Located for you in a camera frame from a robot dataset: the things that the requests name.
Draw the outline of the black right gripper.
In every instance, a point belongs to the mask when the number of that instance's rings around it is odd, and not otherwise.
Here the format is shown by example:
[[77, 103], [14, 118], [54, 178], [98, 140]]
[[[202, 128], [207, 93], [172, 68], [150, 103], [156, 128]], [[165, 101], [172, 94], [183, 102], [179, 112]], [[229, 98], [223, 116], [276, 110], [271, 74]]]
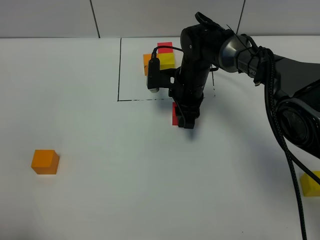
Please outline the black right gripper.
[[179, 67], [175, 71], [174, 82], [169, 89], [169, 96], [179, 103], [183, 117], [177, 107], [178, 127], [193, 129], [195, 120], [200, 116], [200, 105], [204, 98], [206, 68], [185, 70]]

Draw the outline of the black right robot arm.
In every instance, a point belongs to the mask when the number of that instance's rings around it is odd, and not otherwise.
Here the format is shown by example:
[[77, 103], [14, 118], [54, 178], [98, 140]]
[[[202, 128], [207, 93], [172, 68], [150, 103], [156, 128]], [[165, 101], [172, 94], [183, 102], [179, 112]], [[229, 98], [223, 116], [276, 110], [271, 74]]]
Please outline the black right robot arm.
[[320, 66], [276, 55], [246, 35], [224, 29], [200, 12], [197, 25], [182, 30], [183, 58], [176, 81], [177, 122], [194, 127], [209, 72], [245, 73], [264, 85], [265, 107], [278, 143], [288, 140], [307, 153], [320, 155]]

